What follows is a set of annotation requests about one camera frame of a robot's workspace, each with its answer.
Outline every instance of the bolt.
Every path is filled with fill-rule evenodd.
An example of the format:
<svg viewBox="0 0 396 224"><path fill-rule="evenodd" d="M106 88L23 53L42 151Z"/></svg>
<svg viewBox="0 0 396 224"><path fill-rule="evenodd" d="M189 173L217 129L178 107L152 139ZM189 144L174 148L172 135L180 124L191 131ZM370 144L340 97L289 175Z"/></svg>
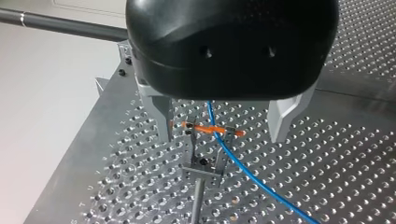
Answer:
<svg viewBox="0 0 396 224"><path fill-rule="evenodd" d="M122 76L122 77L125 77L125 75L126 75L125 70L120 69L119 70L119 75Z"/></svg>
<svg viewBox="0 0 396 224"><path fill-rule="evenodd" d="M132 64L132 60L131 60L130 57L125 58L125 62L126 62L127 64L129 64L129 65Z"/></svg>
<svg viewBox="0 0 396 224"><path fill-rule="evenodd" d="M199 163L200 163L201 165L207 165L207 164L209 163L209 161L207 161L207 159L201 159L201 160L199 161Z"/></svg>

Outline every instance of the blue wire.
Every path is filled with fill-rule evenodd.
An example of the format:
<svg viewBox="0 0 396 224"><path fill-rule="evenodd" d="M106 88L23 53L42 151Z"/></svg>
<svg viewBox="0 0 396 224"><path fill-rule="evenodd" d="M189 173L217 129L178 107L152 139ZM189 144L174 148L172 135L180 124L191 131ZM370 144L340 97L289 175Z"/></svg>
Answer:
<svg viewBox="0 0 396 224"><path fill-rule="evenodd" d="M213 115L213 109L212 109L212 104L210 101L207 101L207 112L209 113L210 117L210 123L212 125L215 125L215 118ZM260 181L259 178L257 178L253 173L249 171L249 169L240 161L238 160L235 155L231 152L230 149L227 148L227 146L224 144L224 142L221 140L220 135L216 132L214 132L214 135L216 139L218 140L219 144L221 147L224 149L224 151L227 153L228 157L237 165L239 168L251 179L253 182L255 182L257 185L259 185L264 191L266 191L269 195L271 195L273 198L278 200L279 202L285 204L289 209L293 210L295 213L300 215L300 217L304 218L306 221L309 223L314 223L314 224L319 224L318 221L314 220L312 217L310 217L307 213L303 212L300 210L298 207L294 206L292 203L287 201L286 199L282 198L279 194L275 193L271 188L268 186L264 185L262 181Z"/></svg>

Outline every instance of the metal rod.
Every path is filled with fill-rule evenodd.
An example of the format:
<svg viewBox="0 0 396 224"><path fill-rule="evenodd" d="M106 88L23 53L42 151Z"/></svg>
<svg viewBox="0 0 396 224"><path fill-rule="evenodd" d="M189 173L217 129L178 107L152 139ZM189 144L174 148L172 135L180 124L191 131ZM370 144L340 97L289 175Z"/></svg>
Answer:
<svg viewBox="0 0 396 224"><path fill-rule="evenodd" d="M114 42L128 39L127 30L119 27L42 16L5 8L0 8L0 22Z"/></svg>
<svg viewBox="0 0 396 224"><path fill-rule="evenodd" d="M201 215L202 201L204 200L205 180L195 180L194 204L192 205L191 224L198 224Z"/></svg>

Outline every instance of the aluminum plate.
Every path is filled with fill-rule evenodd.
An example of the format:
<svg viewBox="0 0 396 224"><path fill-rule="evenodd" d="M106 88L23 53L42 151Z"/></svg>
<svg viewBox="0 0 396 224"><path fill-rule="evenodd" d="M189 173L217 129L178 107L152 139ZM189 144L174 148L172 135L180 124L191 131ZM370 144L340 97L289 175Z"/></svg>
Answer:
<svg viewBox="0 0 396 224"><path fill-rule="evenodd" d="M319 91L285 143L270 143L268 104L214 103L219 125L247 131L233 141L240 160L320 222L396 223L395 6L340 0ZM163 144L136 90L132 76L113 76L25 223L188 223L193 185L181 175L179 124L189 114L207 124L205 103L174 102L175 139ZM197 142L213 159L215 139ZM221 187L205 191L202 221L302 222L231 163Z"/></svg>
<svg viewBox="0 0 396 224"><path fill-rule="evenodd" d="M396 101L396 1L339 0L338 34L318 88Z"/></svg>

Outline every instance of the clamp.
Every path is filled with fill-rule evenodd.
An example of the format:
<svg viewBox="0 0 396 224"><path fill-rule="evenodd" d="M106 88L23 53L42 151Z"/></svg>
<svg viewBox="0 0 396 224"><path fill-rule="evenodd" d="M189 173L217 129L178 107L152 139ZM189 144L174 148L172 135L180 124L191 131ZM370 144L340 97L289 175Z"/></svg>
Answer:
<svg viewBox="0 0 396 224"><path fill-rule="evenodd" d="M198 224L201 214L202 202L204 200L205 183L208 188L218 188L227 164L227 155L222 148L214 162L195 155L195 118L187 117L184 128L185 143L183 152L183 177L189 181L195 181L194 203L192 205L191 224ZM224 143L231 147L235 128L226 127Z"/></svg>

